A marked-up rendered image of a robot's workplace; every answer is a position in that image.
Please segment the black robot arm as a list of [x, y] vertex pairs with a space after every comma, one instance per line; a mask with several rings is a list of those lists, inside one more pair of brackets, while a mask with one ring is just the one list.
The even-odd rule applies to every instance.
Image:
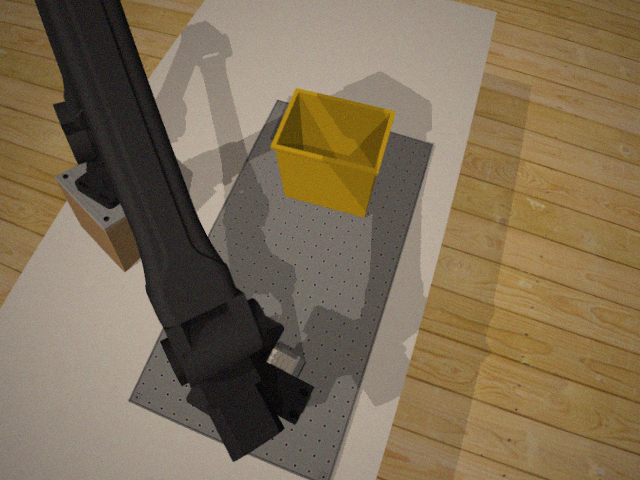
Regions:
[[235, 462], [285, 429], [278, 416], [295, 425], [314, 387], [265, 361], [266, 316], [198, 218], [121, 1], [35, 3], [63, 79], [53, 107], [87, 166], [75, 185], [107, 209], [121, 204], [163, 350], [181, 386], [199, 386]]

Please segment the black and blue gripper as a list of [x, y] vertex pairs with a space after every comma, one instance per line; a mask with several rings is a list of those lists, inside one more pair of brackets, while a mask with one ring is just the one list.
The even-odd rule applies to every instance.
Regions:
[[[280, 339], [284, 331], [284, 327], [282, 324], [278, 323], [277, 321], [267, 316], [266, 316], [266, 319], [268, 322], [268, 330], [266, 335], [262, 337], [262, 342], [263, 342], [263, 348], [269, 350], [270, 352], [266, 359], [266, 362], [267, 362], [273, 348], [275, 347], [277, 341]], [[206, 410], [206, 405], [207, 405], [206, 400], [198, 385], [195, 385], [194, 387], [191, 388], [189, 394], [186, 397], [186, 401], [192, 406], [204, 412], [205, 414], [209, 415]]]

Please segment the yellow open-top bin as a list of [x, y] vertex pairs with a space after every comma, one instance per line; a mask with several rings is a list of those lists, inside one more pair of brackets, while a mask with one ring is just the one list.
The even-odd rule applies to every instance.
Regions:
[[285, 196], [365, 218], [395, 113], [296, 88], [270, 146]]

